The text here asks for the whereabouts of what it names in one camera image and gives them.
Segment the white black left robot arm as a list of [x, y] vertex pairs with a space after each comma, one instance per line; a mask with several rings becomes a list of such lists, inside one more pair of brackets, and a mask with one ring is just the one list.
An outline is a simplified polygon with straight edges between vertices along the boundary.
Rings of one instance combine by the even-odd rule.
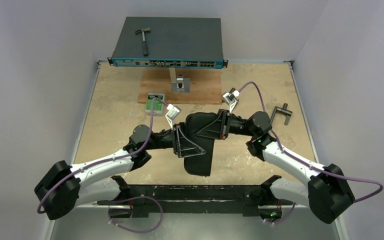
[[68, 214], [76, 205], [80, 191], [96, 182], [119, 173], [143, 167], [151, 156], [147, 150], [172, 148], [179, 158], [204, 155], [206, 150], [190, 140], [181, 124], [173, 129], [154, 133], [147, 125], [134, 128], [129, 142], [108, 156], [85, 163], [55, 163], [34, 188], [39, 199], [37, 212], [50, 220]]

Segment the metal bracket stand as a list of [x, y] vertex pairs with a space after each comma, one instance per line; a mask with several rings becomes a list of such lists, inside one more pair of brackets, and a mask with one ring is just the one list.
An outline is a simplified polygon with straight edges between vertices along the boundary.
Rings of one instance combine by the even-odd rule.
[[190, 93], [191, 81], [183, 75], [177, 75], [174, 67], [169, 68], [171, 92], [175, 94]]

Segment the brown wooden board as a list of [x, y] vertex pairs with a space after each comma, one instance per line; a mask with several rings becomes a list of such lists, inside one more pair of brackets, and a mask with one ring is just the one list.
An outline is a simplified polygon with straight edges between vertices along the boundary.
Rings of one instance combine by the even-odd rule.
[[166, 68], [145, 68], [140, 81], [138, 103], [146, 103], [149, 93], [164, 94], [171, 104], [221, 104], [221, 71], [216, 69], [176, 69], [190, 79], [189, 92], [176, 92]]

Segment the grey network switch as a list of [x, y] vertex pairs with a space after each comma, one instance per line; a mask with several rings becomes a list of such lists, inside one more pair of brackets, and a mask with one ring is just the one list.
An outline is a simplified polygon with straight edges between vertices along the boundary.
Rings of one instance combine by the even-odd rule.
[[[142, 36], [146, 33], [149, 55], [143, 56]], [[112, 56], [115, 67], [162, 67], [223, 69], [222, 25], [220, 18], [205, 17], [126, 17]]]

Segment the green grey device box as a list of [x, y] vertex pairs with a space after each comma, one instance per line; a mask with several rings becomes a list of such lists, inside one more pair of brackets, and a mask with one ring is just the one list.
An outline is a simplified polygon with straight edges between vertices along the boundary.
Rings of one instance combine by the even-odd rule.
[[162, 102], [165, 102], [166, 95], [164, 93], [149, 92], [147, 94], [147, 101], [145, 106], [145, 112], [151, 114], [151, 109], [153, 106], [154, 115], [162, 115], [164, 113], [165, 105]]

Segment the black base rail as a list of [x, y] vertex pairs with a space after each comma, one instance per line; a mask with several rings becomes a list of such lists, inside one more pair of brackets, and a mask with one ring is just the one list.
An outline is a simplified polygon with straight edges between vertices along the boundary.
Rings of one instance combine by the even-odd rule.
[[99, 206], [127, 206], [127, 213], [111, 211], [115, 218], [146, 218], [150, 213], [241, 214], [279, 220], [282, 206], [291, 201], [278, 200], [265, 185], [147, 185], [123, 186], [114, 199], [100, 200]]

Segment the small grey hammer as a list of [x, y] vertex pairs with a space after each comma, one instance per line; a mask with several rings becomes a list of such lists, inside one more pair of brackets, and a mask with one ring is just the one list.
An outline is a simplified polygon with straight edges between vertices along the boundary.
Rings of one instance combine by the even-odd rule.
[[146, 33], [150, 33], [150, 28], [141, 28], [134, 32], [135, 35], [141, 35], [142, 38], [142, 55], [147, 57], [149, 55], [149, 48], [146, 40]]

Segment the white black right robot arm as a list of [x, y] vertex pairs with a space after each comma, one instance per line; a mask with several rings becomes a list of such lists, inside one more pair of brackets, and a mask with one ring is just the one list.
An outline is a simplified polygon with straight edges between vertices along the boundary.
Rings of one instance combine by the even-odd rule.
[[289, 200], [310, 208], [319, 220], [330, 224], [357, 201], [340, 167], [301, 160], [299, 154], [288, 153], [270, 135], [272, 125], [266, 112], [257, 111], [248, 119], [225, 109], [218, 113], [199, 112], [196, 116], [189, 115], [186, 124], [190, 137], [209, 150], [213, 149], [215, 140], [225, 140], [229, 134], [250, 136], [246, 146], [253, 157], [283, 169], [299, 181], [276, 177], [260, 191], [262, 200], [268, 204], [278, 199]]

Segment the black zipper tool case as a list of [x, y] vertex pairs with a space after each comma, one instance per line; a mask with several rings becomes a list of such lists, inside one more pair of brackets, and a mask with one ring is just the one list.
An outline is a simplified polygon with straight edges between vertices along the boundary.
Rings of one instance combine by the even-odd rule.
[[217, 118], [213, 112], [189, 114], [184, 123], [184, 133], [193, 143], [204, 150], [204, 154], [186, 157], [184, 169], [190, 175], [209, 177], [212, 170], [215, 134], [206, 130]]

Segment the aluminium table frame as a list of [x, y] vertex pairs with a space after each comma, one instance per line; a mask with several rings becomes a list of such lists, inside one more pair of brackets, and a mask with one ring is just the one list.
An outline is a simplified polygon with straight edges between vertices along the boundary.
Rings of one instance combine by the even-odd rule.
[[[293, 114], [288, 125], [277, 115], [274, 131], [292, 151], [318, 161], [312, 133], [301, 107], [295, 76], [288, 63], [229, 63], [222, 70], [196, 69], [192, 79], [220, 78], [220, 90], [243, 88], [235, 113], [247, 118], [262, 106], [271, 113], [275, 106], [288, 103]], [[127, 142], [133, 128], [148, 124], [145, 105], [137, 99], [145, 89], [145, 77], [156, 74], [169, 83], [166, 68], [114, 67], [104, 63], [97, 76], [91, 102], [75, 147], [74, 162], [83, 163], [109, 155]], [[272, 175], [292, 177], [280, 168], [252, 157], [245, 136], [231, 135], [214, 146], [210, 177], [185, 172], [182, 159], [172, 150], [152, 151], [152, 159], [142, 168], [125, 174], [132, 184], [260, 184]], [[174, 214], [163, 217], [161, 225], [146, 234], [137, 234], [108, 223], [108, 210], [95, 205], [74, 209], [53, 222], [47, 240], [339, 240], [335, 223], [325, 224], [303, 206], [296, 206], [281, 224], [270, 226], [258, 217], [240, 214]]]

